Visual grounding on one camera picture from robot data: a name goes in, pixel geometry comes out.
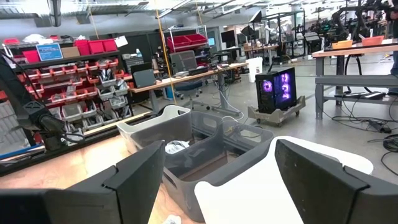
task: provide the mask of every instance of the concrete floor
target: concrete floor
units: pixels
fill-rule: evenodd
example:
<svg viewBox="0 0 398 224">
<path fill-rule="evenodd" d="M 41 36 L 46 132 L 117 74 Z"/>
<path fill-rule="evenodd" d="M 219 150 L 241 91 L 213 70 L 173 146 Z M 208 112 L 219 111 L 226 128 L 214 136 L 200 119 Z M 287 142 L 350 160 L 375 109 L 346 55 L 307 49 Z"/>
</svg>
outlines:
<svg viewBox="0 0 398 224">
<path fill-rule="evenodd" d="M 383 54 L 372 54 L 361 57 L 362 71 L 364 75 L 386 75 L 392 67 L 391 61 L 381 62 L 379 60 L 383 58 Z M 344 151 L 359 154 L 367 159 L 369 159 L 374 165 L 373 175 L 384 179 L 386 181 L 398 184 L 398 177 L 389 172 L 380 162 L 381 156 L 387 152 L 381 142 L 379 143 L 367 143 L 368 140 L 381 139 L 386 137 L 386 134 L 374 133 L 369 131 L 362 131 L 354 128 L 344 126 L 336 121 L 332 121 L 326 115 L 324 115 L 323 120 L 315 119 L 315 61 L 307 61 L 292 64 L 295 67 L 296 72 L 296 85 L 297 85 L 297 96 L 307 97 L 307 106 L 300 112 L 299 117 L 291 116 L 284 121 L 281 128 L 275 126 L 269 126 L 266 124 L 261 124 L 264 129 L 270 130 L 275 136 L 293 136 L 296 138 L 305 139 L 308 141 L 316 142 L 326 146 L 334 147 L 336 149 L 341 149 Z M 325 74 L 334 75 L 336 71 L 335 60 L 325 61 Z M 350 60 L 348 66 L 348 75 L 357 75 L 358 68 L 355 59 Z M 239 120 L 239 122 L 246 122 L 246 124 L 252 124 L 257 126 L 258 124 L 254 119 L 247 119 L 248 105 L 253 105 L 257 107 L 257 93 L 255 88 L 255 83 L 248 82 L 248 76 L 242 76 L 241 83 L 234 83 L 230 87 L 229 93 L 229 103 L 235 108 L 241 110 L 244 113 L 244 118 Z M 203 93 L 198 97 L 194 97 L 194 100 L 203 101 L 209 105 L 218 105 L 220 102 L 218 90 L 213 84 L 209 84 L 202 88 Z M 334 90 L 333 87 L 325 90 L 325 94 Z M 363 91 L 362 88 L 353 88 L 353 91 Z M 187 100 L 177 100 L 179 105 L 182 105 Z M 160 105 L 164 106 L 168 103 L 173 103 L 173 101 L 159 100 Z M 353 103 L 347 102 L 347 107 L 351 110 Z M 216 113 L 218 116 L 225 116 L 226 114 L 217 113 L 214 111 L 207 111 L 205 106 L 196 106 L 195 110 L 204 111 L 206 113 Z M 134 113 L 139 114 L 146 109 L 135 106 Z M 387 105 L 371 105 L 365 103 L 357 103 L 354 107 L 353 114 L 355 116 L 369 116 L 375 118 L 389 118 L 389 106 Z M 348 110 L 343 107 L 336 107 L 334 101 L 328 101 L 325 103 L 325 113 L 329 116 L 345 115 Z M 397 107 L 391 108 L 391 114 L 394 115 L 398 113 Z M 352 124 L 348 125 L 357 126 L 361 128 L 367 128 L 367 125 Z M 391 128 L 398 127 L 398 124 L 389 124 Z M 390 165 L 391 169 L 398 172 L 398 154 L 390 154 L 386 158 L 386 163 Z"/>
</svg>

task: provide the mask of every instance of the computer tower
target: computer tower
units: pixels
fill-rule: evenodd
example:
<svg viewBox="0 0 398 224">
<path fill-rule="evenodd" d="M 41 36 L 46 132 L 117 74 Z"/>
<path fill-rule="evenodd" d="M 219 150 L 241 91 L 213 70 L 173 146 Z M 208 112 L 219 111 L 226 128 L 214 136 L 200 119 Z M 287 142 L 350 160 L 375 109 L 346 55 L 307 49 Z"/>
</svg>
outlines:
<svg viewBox="0 0 398 224">
<path fill-rule="evenodd" d="M 271 114 L 297 104 L 294 68 L 256 75 L 256 88 L 260 113 Z"/>
</svg>

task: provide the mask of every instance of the gaming pc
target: gaming pc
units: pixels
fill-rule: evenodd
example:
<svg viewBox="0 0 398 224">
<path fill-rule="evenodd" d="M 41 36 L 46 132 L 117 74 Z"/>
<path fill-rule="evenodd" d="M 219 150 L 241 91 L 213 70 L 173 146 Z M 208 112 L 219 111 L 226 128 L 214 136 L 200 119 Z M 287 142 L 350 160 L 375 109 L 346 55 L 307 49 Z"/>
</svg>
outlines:
<svg viewBox="0 0 398 224">
<path fill-rule="evenodd" d="M 256 88 L 260 113 L 271 114 L 297 104 L 294 68 L 257 74 Z"/>
<path fill-rule="evenodd" d="M 283 139 L 275 159 L 304 224 L 398 222 L 398 186 Z"/>
<path fill-rule="evenodd" d="M 164 161 L 157 141 L 65 190 L 0 190 L 0 223 L 147 224 Z"/>
</svg>

